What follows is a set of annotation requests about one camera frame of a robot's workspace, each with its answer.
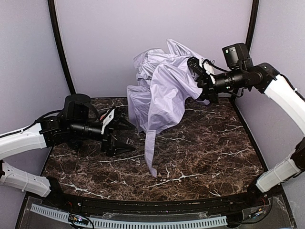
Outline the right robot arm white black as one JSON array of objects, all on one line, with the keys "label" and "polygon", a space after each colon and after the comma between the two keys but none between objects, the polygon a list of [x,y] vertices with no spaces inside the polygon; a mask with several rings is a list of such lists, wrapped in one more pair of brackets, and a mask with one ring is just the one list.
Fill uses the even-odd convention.
[{"label": "right robot arm white black", "polygon": [[191,57],[201,98],[212,103],[221,94],[236,99],[238,111],[249,125],[267,171],[258,175],[247,192],[258,196],[305,174],[305,100],[272,65],[238,60],[224,71],[211,61]]}]

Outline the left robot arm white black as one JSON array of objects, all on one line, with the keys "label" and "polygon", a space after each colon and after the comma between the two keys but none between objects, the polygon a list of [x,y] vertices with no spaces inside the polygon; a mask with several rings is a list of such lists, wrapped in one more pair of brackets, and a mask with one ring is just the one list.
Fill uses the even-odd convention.
[{"label": "left robot arm white black", "polygon": [[31,192],[43,198],[58,198],[62,189],[57,179],[42,177],[17,169],[5,159],[26,151],[58,146],[62,143],[77,145],[81,140],[101,143],[101,151],[107,156],[116,156],[134,151],[129,144],[113,137],[113,131],[134,130],[126,119],[126,113],[113,107],[104,114],[90,118],[87,110],[49,112],[33,124],[0,137],[0,183],[1,185]]}]

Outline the black corner post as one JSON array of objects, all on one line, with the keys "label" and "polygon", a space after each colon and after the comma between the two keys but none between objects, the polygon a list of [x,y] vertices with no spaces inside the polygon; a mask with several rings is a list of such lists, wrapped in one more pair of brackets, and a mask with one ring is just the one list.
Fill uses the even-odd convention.
[{"label": "black corner post", "polygon": [[50,20],[51,20],[51,25],[52,25],[52,30],[53,30],[53,36],[58,52],[58,56],[61,62],[61,67],[64,73],[65,77],[65,82],[68,86],[68,90],[70,94],[75,94],[76,90],[72,81],[72,77],[70,74],[70,70],[68,67],[62,39],[61,39],[61,32],[60,32],[60,27],[59,27],[59,22],[58,22],[58,17],[57,17],[57,12],[56,12],[56,6],[55,6],[55,1],[54,0],[47,0],[48,3],[48,9],[49,9],[49,15],[50,15]]},{"label": "black corner post", "polygon": [[247,36],[245,40],[246,47],[248,51],[251,49],[253,37],[254,37],[254,31],[256,26],[256,20],[258,15],[258,8],[259,8],[259,0],[252,0],[252,7],[251,7],[251,13],[250,13],[250,20],[247,30]]}]

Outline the lavender folding umbrella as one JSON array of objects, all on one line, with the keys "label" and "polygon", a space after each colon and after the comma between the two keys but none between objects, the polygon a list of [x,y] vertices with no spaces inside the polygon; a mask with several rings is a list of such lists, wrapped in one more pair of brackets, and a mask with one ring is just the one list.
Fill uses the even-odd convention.
[{"label": "lavender folding umbrella", "polygon": [[203,90],[195,81],[198,77],[187,65],[189,58],[202,61],[203,56],[173,39],[167,39],[167,47],[168,52],[154,48],[136,56],[137,85],[127,86],[129,121],[146,134],[144,158],[153,177],[157,176],[153,168],[156,136],[180,123],[187,98],[210,103],[200,98]]}]

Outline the black cup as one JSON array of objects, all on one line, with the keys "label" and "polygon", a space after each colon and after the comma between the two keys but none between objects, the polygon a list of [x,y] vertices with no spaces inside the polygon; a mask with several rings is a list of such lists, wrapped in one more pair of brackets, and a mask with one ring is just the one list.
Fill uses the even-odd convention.
[{"label": "black cup", "polygon": [[83,145],[82,141],[68,141],[67,142],[67,146],[71,149],[71,150],[79,150]]}]

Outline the right black corner post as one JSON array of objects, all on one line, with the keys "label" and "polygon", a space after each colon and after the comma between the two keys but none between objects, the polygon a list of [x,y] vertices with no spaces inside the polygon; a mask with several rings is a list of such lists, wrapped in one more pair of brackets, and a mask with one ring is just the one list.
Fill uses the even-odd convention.
[{"label": "right black corner post", "polygon": [[256,20],[258,15],[258,8],[259,8],[259,0],[252,0],[252,7],[251,7],[251,13],[250,13],[250,20],[247,30],[247,36],[245,40],[246,47],[248,51],[251,49],[253,37],[254,37],[254,31],[256,26]]}]

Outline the black front table rail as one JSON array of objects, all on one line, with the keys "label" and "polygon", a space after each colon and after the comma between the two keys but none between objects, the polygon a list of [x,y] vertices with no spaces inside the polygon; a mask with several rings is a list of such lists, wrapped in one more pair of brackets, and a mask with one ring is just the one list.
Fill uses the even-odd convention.
[{"label": "black front table rail", "polygon": [[64,197],[72,204],[60,209],[70,210],[73,213],[80,213],[86,216],[101,216],[104,213],[168,215],[204,211],[208,212],[209,215],[233,214],[249,207],[244,203],[247,197],[245,192],[224,197],[159,202],[106,200],[70,194],[64,194]]}]

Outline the left black corner post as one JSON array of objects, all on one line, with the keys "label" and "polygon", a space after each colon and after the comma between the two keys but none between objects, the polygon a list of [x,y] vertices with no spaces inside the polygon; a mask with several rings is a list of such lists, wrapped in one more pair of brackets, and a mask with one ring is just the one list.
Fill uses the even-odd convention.
[{"label": "left black corner post", "polygon": [[60,27],[59,27],[59,22],[58,22],[58,17],[57,17],[57,12],[56,12],[56,6],[55,6],[55,1],[54,0],[47,0],[48,3],[48,9],[49,9],[49,15],[50,15],[50,20],[51,20],[51,25],[52,25],[52,30],[53,30],[53,36],[58,52],[58,56],[61,62],[61,67],[64,73],[65,77],[65,82],[68,86],[68,90],[70,94],[75,94],[76,90],[72,81],[72,77],[70,74],[70,70],[68,67],[62,39],[61,39],[61,32],[60,32]]}]

